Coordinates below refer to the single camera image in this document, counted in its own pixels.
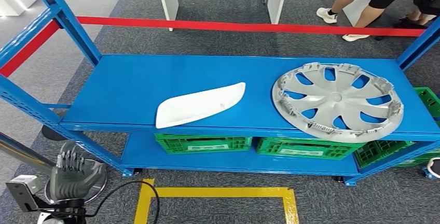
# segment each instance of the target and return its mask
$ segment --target shelf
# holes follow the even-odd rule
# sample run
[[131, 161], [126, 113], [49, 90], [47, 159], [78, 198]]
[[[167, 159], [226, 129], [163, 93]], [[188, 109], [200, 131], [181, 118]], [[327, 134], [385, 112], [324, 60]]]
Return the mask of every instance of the shelf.
[[304, 175], [359, 175], [353, 155], [342, 160], [289, 158], [250, 151], [169, 155], [151, 133], [132, 133], [122, 163], [126, 167], [165, 170], [251, 172]]
[[[104, 55], [61, 124], [70, 130], [310, 137], [285, 121], [271, 99], [276, 79], [310, 62], [351, 63], [394, 84], [404, 119], [386, 139], [440, 140], [439, 127], [391, 59]], [[236, 106], [178, 127], [155, 128], [164, 100], [241, 81], [246, 91]]]

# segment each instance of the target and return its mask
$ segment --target yellow floor tape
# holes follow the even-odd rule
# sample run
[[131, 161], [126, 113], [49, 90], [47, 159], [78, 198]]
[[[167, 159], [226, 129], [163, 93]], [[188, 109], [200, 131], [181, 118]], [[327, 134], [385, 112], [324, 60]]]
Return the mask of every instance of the yellow floor tape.
[[[154, 184], [154, 179], [144, 179], [145, 182]], [[283, 198], [286, 224], [299, 224], [293, 189], [285, 187], [267, 188], [193, 188], [193, 187], [163, 187], [156, 188], [159, 197], [281, 197]], [[151, 198], [155, 197], [148, 185], [141, 186], [137, 202], [134, 224], [145, 224], [148, 219]]]

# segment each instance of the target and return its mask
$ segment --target black cable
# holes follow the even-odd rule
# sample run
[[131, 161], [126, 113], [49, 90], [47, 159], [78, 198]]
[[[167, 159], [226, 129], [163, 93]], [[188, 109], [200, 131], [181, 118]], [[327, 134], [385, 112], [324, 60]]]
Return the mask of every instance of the black cable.
[[81, 217], [95, 217], [98, 212], [99, 209], [101, 209], [102, 205], [104, 204], [104, 202], [107, 200], [107, 198], [109, 198], [114, 192], [116, 192], [118, 189], [128, 185], [128, 184], [134, 184], [134, 183], [140, 183], [140, 184], [146, 184], [148, 185], [154, 192], [154, 195], [156, 196], [156, 202], [157, 202], [157, 209], [156, 209], [156, 214], [154, 216], [154, 220], [153, 220], [153, 224], [156, 224], [158, 219], [159, 219], [159, 211], [160, 211], [160, 202], [159, 202], [159, 194], [156, 191], [156, 188], [145, 182], [145, 181], [129, 181], [127, 183], [121, 184], [118, 187], [116, 187], [114, 190], [110, 191], [105, 197], [104, 199], [102, 199], [102, 201], [100, 202], [100, 204], [98, 205], [98, 207], [95, 210], [95, 213], [93, 213], [92, 215], [84, 215], [84, 214], [77, 214], [77, 213], [69, 213], [69, 212], [55, 212], [55, 211], [47, 211], [44, 209], [40, 209], [41, 212], [43, 213], [49, 213], [49, 214], [54, 214], [54, 215], [72, 215], [72, 216], [81, 216]]

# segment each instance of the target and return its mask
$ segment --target floor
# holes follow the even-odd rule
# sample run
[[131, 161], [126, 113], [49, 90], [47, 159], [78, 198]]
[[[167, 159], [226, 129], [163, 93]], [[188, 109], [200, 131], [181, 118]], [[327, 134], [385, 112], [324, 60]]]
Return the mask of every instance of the floor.
[[[322, 24], [314, 16], [318, 7], [330, 6], [333, 0], [286, 0], [282, 23]], [[118, 16], [131, 18], [164, 18], [160, 0], [67, 0], [79, 16]], [[178, 19], [231, 22], [269, 22], [260, 0], [180, 0]], [[374, 26], [389, 26], [410, 10], [411, 0], [397, 0]], [[31, 12], [0, 22], [0, 44], [14, 34], [43, 8], [37, 2]], [[339, 16], [338, 25], [349, 25]], [[336, 35], [297, 35], [280, 33], [230, 33], [162, 29], [88, 26], [103, 53], [223, 54], [271, 56], [332, 56], [394, 58], [413, 38], [372, 38], [346, 43]], [[437, 78], [440, 61], [438, 45], [413, 65], [407, 76], [414, 86], [428, 86], [440, 92]], [[58, 31], [35, 55], [23, 64], [12, 80], [39, 100], [70, 103], [91, 67], [67, 35]], [[39, 134], [40, 125], [0, 103], [2, 132], [54, 159], [62, 143], [49, 141]], [[121, 133], [88, 133], [95, 141], [120, 155], [126, 135]], [[33, 174], [4, 155], [0, 179]], [[132, 178], [121, 178], [109, 170], [112, 189]], [[365, 179], [355, 188], [345, 187], [329, 177], [231, 174], [190, 171], [146, 170], [140, 178], [154, 178], [159, 187], [290, 187], [295, 191], [299, 222], [304, 223], [436, 223], [440, 200], [435, 196], [440, 181], [428, 180], [417, 168], [390, 169]], [[139, 186], [126, 188], [108, 200], [88, 223], [133, 223]], [[285, 223], [282, 200], [262, 198], [208, 199], [178, 198], [161, 201], [160, 223]], [[96, 202], [89, 207], [95, 209]], [[150, 208], [153, 215], [154, 203]], [[8, 191], [0, 196], [0, 223], [32, 223], [36, 214], [23, 214]]]

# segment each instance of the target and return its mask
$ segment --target blue metal shelf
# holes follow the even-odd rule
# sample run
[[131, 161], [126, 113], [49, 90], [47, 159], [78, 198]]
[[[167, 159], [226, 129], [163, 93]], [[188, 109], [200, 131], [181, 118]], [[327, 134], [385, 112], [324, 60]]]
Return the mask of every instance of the blue metal shelf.
[[165, 170], [200, 170], [329, 176], [359, 175], [353, 155], [342, 160], [289, 158], [259, 155], [249, 151], [169, 155], [151, 133], [132, 133], [122, 163], [127, 167]]
[[[403, 71], [440, 40], [440, 18], [397, 59], [220, 57], [188, 55], [102, 55], [65, 0], [42, 0], [48, 7], [22, 33], [0, 50], [0, 66], [51, 19], [63, 28], [95, 66], [71, 108], [45, 104], [0, 75], [0, 97], [17, 109], [122, 172], [134, 167], [266, 172], [343, 176], [346, 185], [440, 147], [440, 129], [420, 101]], [[275, 110], [271, 88], [286, 71], [305, 63], [350, 63], [388, 79], [405, 106], [399, 128], [384, 139], [418, 141], [378, 162], [357, 170], [353, 156], [343, 160], [279, 158], [249, 152], [167, 155], [153, 142], [153, 132], [239, 136], [310, 137], [287, 123]], [[166, 129], [155, 128], [158, 105], [174, 96], [244, 81], [243, 99], [217, 115]], [[50, 107], [68, 108], [64, 118]], [[118, 158], [80, 131], [131, 132]]]
[[[391, 59], [103, 55], [61, 125], [111, 132], [310, 137], [279, 115], [270, 92], [286, 71], [316, 61], [359, 65], [395, 85], [405, 106], [404, 119], [386, 139], [439, 139], [439, 127]], [[244, 97], [231, 109], [183, 126], [155, 128], [162, 101], [241, 81], [246, 82]]]

